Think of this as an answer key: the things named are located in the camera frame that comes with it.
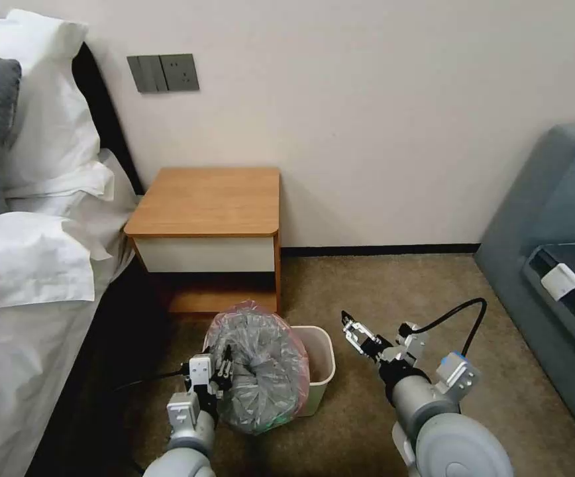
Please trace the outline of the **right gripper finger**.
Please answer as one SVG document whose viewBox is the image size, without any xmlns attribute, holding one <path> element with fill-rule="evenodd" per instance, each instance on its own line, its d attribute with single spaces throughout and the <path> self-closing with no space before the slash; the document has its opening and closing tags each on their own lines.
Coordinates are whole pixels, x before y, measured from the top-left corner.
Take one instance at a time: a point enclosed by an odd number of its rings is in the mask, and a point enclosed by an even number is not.
<svg viewBox="0 0 575 477">
<path fill-rule="evenodd" d="M 365 340 L 379 343 L 379 338 L 345 310 L 341 311 L 342 332 L 350 344 L 362 344 Z"/>
<path fill-rule="evenodd" d="M 368 331 L 345 331 L 345 339 L 357 350 L 362 356 L 368 358 L 374 357 L 374 335 Z"/>
</svg>

